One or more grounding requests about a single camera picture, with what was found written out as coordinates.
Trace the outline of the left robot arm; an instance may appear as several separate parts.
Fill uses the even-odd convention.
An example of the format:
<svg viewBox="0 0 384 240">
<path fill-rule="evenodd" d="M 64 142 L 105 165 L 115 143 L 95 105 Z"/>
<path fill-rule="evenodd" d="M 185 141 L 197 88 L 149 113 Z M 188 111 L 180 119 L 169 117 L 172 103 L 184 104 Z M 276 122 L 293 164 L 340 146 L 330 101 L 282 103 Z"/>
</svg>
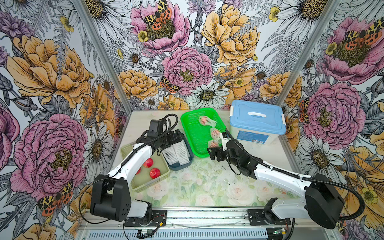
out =
<svg viewBox="0 0 384 240">
<path fill-rule="evenodd" d="M 98 175 L 92 184 L 90 213 L 105 218 L 106 221 L 133 221 L 147 225 L 153 217 L 151 203 L 134 200 L 129 186 L 153 153 L 164 151 L 183 140 L 176 130 L 179 118 L 168 114 L 159 120 L 151 120 L 149 129 L 136 140 L 132 151 L 123 161 L 106 175 Z"/>
</svg>

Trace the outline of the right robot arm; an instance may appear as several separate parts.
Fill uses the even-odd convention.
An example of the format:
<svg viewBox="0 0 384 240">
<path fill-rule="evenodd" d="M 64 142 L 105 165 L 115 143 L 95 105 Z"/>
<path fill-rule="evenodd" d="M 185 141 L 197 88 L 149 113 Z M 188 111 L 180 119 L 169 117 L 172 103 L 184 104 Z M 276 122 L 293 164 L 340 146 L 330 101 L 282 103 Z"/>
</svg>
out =
<svg viewBox="0 0 384 240">
<path fill-rule="evenodd" d="M 311 219 L 319 226 L 332 230 L 337 222 L 352 220 L 363 214 L 366 204 L 357 190 L 331 182 L 322 174 L 301 175 L 273 166 L 252 156 L 229 130 L 219 136 L 222 142 L 210 144 L 207 149 L 211 160 L 225 161 L 230 167 L 236 167 L 240 175 L 274 184 L 297 195 L 292 200 L 271 198 L 258 213 L 258 219 L 270 225 L 276 224 L 278 220 Z M 359 206 L 354 213 L 342 216 L 345 201 L 338 189 L 346 190 L 357 197 Z"/>
</svg>

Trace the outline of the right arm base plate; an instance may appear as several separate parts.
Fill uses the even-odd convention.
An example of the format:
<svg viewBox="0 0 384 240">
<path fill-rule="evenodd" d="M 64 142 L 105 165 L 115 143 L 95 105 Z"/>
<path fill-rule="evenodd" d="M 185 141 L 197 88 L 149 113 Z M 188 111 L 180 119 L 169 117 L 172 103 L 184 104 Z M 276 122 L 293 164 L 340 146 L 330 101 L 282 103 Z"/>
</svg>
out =
<svg viewBox="0 0 384 240">
<path fill-rule="evenodd" d="M 248 209 L 244 218 L 249 221 L 251 226 L 286 226 L 291 224 L 291 220 L 278 219 L 272 212 L 264 209 Z"/>
</svg>

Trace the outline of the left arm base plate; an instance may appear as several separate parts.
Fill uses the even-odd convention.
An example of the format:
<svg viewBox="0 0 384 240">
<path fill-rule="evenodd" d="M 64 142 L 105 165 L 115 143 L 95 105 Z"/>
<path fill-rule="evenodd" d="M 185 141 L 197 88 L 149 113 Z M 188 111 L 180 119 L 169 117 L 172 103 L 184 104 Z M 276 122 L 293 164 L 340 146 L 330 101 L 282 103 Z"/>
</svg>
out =
<svg viewBox="0 0 384 240">
<path fill-rule="evenodd" d="M 167 223 L 167 210 L 152 210 L 150 215 L 143 218 L 127 218 L 124 221 L 125 227 L 162 227 Z"/>
</svg>

